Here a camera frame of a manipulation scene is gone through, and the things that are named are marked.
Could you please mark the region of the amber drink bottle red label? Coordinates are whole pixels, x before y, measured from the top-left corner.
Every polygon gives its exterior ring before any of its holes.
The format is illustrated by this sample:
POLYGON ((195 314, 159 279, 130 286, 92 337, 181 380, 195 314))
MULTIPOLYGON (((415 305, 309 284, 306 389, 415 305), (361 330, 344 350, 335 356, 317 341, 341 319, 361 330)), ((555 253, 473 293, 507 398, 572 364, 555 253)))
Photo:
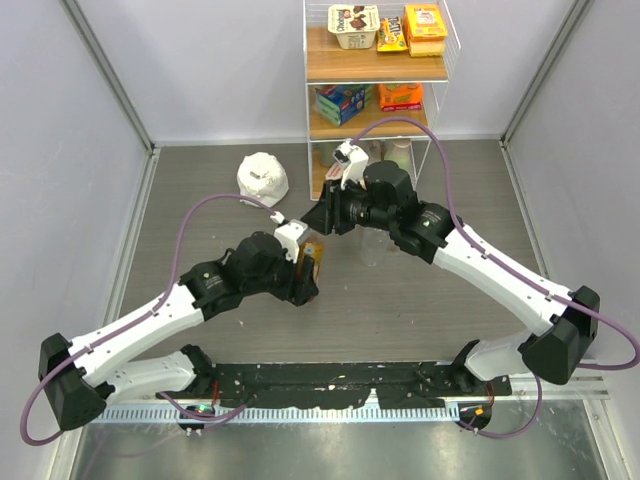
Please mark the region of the amber drink bottle red label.
POLYGON ((301 245, 296 281, 305 301, 312 301, 319 294, 318 279, 324 252, 324 240, 317 234, 311 234, 301 245))

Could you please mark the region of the small clear bottle blue cap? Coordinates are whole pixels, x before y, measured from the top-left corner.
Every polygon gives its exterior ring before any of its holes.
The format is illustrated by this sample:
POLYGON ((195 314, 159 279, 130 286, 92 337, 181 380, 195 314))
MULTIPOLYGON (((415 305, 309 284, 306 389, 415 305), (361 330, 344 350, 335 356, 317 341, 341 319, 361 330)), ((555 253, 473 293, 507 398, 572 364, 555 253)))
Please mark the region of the small clear bottle blue cap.
POLYGON ((381 229, 365 228, 362 231, 360 258, 368 267, 379 266, 385 258, 388 234, 381 229))

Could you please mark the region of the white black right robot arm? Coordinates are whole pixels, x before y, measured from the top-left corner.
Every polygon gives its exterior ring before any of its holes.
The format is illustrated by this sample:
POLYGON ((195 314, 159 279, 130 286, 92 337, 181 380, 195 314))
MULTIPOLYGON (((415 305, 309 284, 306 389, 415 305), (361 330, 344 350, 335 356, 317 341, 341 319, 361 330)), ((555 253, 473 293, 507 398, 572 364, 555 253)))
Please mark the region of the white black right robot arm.
POLYGON ((570 291, 495 250, 447 208, 419 200, 395 163, 373 163, 363 174, 360 181, 325 181, 303 222, 322 235, 356 226, 386 231, 401 251, 468 281, 526 327, 469 342, 454 360, 455 389, 472 395, 496 377, 526 372, 566 384, 596 337, 599 296, 586 286, 570 291))

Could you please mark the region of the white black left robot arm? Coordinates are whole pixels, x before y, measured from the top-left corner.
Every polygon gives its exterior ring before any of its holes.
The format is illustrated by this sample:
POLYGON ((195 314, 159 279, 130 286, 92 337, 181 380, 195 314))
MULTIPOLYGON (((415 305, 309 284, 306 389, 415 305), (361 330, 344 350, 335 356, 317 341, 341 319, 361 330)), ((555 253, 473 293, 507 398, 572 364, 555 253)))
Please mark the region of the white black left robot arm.
POLYGON ((197 346, 161 358, 138 355, 177 333, 267 293, 302 306, 318 295, 316 262, 299 245, 255 232, 217 260, 194 265, 169 294, 72 340, 55 333, 40 347, 38 378, 61 431, 90 423, 122 401, 178 393, 206 396, 215 370, 197 346))

